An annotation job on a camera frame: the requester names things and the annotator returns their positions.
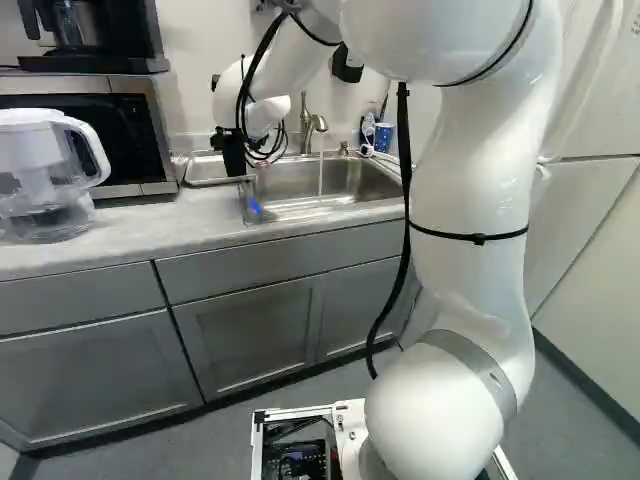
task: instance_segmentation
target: cabinet door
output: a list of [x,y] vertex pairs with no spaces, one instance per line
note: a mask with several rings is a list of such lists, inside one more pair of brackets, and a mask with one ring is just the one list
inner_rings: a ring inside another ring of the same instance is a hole
[[202,403],[166,310],[0,340],[0,435],[25,450]]
[[[391,293],[399,263],[399,257],[394,257],[326,275],[321,357],[347,353],[365,344],[371,325]],[[411,269],[398,303],[380,329],[378,341],[402,333],[418,289]]]
[[207,399],[313,362],[322,309],[319,278],[174,308]]

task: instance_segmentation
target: sink faucet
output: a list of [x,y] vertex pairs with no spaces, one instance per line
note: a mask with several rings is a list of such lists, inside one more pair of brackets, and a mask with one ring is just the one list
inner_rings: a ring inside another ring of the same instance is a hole
[[312,115],[307,108],[307,92],[302,92],[302,108],[300,109],[300,154],[311,153],[313,132],[325,133],[329,124],[322,115]]

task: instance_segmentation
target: cup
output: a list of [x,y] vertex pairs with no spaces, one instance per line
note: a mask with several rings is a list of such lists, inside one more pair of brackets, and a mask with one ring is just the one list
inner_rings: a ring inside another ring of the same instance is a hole
[[376,152],[389,153],[394,129],[395,126],[390,123],[376,123]]

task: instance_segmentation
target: black handle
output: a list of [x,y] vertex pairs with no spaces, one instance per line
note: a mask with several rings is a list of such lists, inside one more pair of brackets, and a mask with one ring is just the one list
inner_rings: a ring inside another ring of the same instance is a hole
[[53,12],[51,7],[47,8],[47,3],[51,3],[49,0],[35,0],[36,10],[40,15],[40,22],[45,32],[54,32],[56,23],[53,18]]
[[40,25],[38,25],[38,17],[33,0],[18,0],[18,7],[20,7],[24,31],[27,32],[29,40],[40,40]]

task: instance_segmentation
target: clear plastic pitcher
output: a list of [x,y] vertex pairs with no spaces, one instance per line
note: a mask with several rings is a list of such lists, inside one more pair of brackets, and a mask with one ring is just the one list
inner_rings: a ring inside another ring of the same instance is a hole
[[[74,138],[87,144],[95,175],[85,173]],[[0,110],[0,217],[10,238],[48,243],[88,230],[95,220],[89,189],[110,173],[88,123],[58,110]]]

